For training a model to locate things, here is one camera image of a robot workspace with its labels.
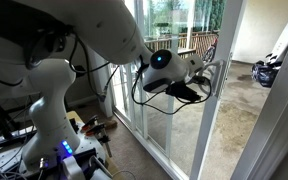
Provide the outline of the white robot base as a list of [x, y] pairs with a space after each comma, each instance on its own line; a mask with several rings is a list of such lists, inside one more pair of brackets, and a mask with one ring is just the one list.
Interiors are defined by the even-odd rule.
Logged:
[[28, 164], [22, 151], [31, 133], [16, 133], [9, 140], [0, 138], [0, 179], [23, 180], [96, 180], [111, 179], [105, 167], [106, 152], [96, 136], [78, 133], [80, 145], [76, 150], [68, 140], [61, 140], [49, 153]]

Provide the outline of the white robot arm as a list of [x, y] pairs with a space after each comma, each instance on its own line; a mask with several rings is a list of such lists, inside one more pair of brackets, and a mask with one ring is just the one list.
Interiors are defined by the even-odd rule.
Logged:
[[143, 60], [147, 92], [186, 84], [203, 67], [195, 56], [151, 52], [123, 0], [0, 0], [0, 98], [42, 95], [30, 108], [37, 132], [22, 150], [29, 170], [80, 146], [63, 104], [75, 74], [67, 60], [52, 56], [69, 34], [113, 64]]

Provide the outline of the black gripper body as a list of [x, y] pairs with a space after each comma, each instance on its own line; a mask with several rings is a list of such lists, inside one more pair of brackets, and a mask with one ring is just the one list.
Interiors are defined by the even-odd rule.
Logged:
[[183, 82], [171, 84], [166, 89], [165, 93], [180, 99], [188, 100], [189, 102], [195, 102], [201, 99], [201, 96], [198, 95], [196, 91], [187, 87]]

